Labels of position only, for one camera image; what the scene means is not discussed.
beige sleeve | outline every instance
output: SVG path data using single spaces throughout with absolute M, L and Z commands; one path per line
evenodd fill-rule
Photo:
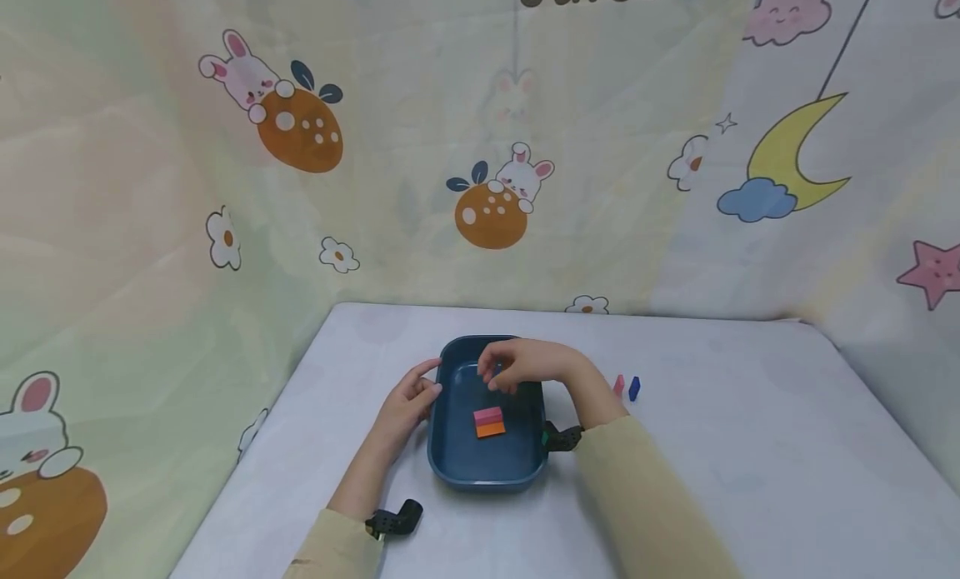
M 382 552 L 362 523 L 324 509 L 283 579 L 374 579 Z
M 720 537 L 637 419 L 621 417 L 588 430 L 576 455 L 626 577 L 740 577 Z

white tabletop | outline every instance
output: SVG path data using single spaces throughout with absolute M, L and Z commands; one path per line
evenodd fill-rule
M 281 577 L 387 391 L 474 333 L 566 343 L 611 381 L 640 376 L 627 407 L 745 577 L 960 577 L 960 498 L 812 327 L 345 303 L 171 578 Z M 544 397 L 548 419 L 575 425 L 559 385 Z M 411 440 L 386 497 L 387 509 L 411 497 L 425 512 L 414 536 L 387 546 L 382 579 L 617 576 L 573 454 L 552 455 L 522 495 L 463 495 L 431 472 L 425 437 Z

human hand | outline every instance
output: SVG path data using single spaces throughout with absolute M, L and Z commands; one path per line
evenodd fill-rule
M 494 378 L 493 370 L 498 363 L 503 370 Z M 493 342 L 477 360 L 477 372 L 487 388 L 507 394 L 516 394 L 520 382 L 556 379 L 567 384 L 588 369 L 593 369 L 593 364 L 572 347 L 536 339 Z
M 430 416 L 430 406 L 443 389 L 442 385 L 423 377 L 437 366 L 440 358 L 424 360 L 400 379 L 380 407 L 364 442 L 366 447 L 390 462 L 398 457 L 414 429 Z

person's left hand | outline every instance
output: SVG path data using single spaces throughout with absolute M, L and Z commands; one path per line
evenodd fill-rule
M 399 457 L 419 423 L 430 416 L 430 406 L 443 386 L 424 377 L 440 366 L 440 358 L 424 360 L 410 369 L 394 387 L 377 414 L 367 435 L 367 445 L 381 452 L 390 462 Z

fabric backdrop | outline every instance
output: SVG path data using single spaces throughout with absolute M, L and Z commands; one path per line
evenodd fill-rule
M 343 301 L 800 316 L 960 488 L 960 0 L 0 12 L 0 577 L 165 577 Z

